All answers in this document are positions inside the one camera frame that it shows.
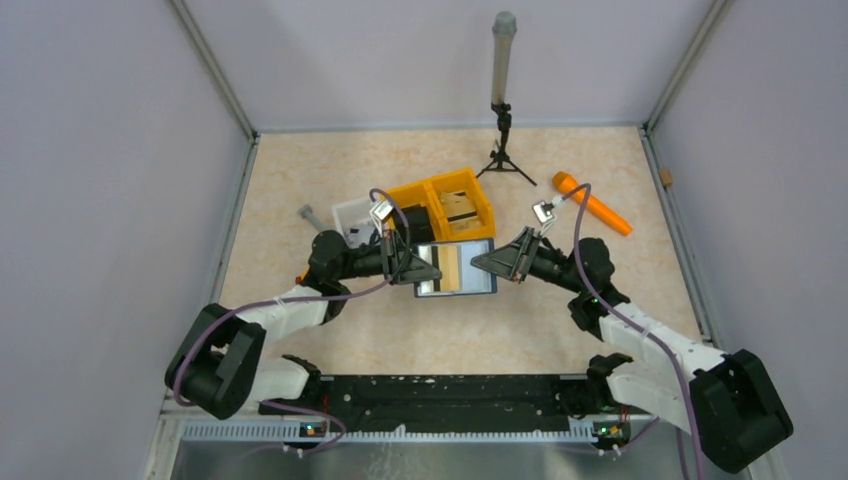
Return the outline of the blue leather card holder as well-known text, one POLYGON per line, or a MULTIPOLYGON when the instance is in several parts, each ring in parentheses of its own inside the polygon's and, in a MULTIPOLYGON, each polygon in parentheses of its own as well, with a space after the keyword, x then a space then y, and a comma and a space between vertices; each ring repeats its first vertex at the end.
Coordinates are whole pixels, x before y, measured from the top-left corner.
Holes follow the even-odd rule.
POLYGON ((494 239, 421 243, 415 252, 438 269, 442 277, 414 284, 416 298, 489 295, 497 292, 497 277, 472 265, 471 260, 494 249, 494 239))

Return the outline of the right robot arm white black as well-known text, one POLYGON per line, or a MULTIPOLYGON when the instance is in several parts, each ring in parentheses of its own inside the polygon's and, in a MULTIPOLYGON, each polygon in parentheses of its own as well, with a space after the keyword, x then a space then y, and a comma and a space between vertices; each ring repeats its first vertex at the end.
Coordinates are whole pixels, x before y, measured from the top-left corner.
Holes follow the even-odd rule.
POLYGON ((532 228, 474 257, 472 265, 520 283, 528 277, 575 293, 568 311, 578 326, 624 354, 597 357, 586 385, 589 404, 612 412, 633 406, 689 434, 695 449, 727 473, 739 473, 795 431, 763 363, 728 353, 650 317, 612 283, 600 238, 576 241, 570 254, 532 228))

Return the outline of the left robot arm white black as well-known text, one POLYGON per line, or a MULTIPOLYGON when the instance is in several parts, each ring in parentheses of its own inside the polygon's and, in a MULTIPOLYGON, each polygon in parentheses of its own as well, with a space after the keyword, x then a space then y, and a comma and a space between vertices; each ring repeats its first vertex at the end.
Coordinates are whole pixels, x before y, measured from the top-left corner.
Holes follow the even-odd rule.
POLYGON ((355 293, 345 281, 379 277, 383 286, 439 280, 441 271, 394 231, 374 245, 350 247, 333 230, 311 244, 305 276, 270 300, 228 309, 218 303, 198 313, 164 377, 176 403, 228 419, 247 406, 283 400, 297 413, 319 404, 312 367, 293 356, 270 358, 269 346, 335 319, 355 293))

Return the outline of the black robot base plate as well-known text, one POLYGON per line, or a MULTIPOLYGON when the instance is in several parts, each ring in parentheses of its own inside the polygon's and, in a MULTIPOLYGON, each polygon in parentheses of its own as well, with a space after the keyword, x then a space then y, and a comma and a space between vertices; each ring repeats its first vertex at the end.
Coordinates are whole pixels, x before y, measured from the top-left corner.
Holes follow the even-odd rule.
POLYGON ((624 407, 584 374, 335 375, 308 381, 292 406, 338 418, 350 433, 565 432, 587 417, 622 420, 624 407))

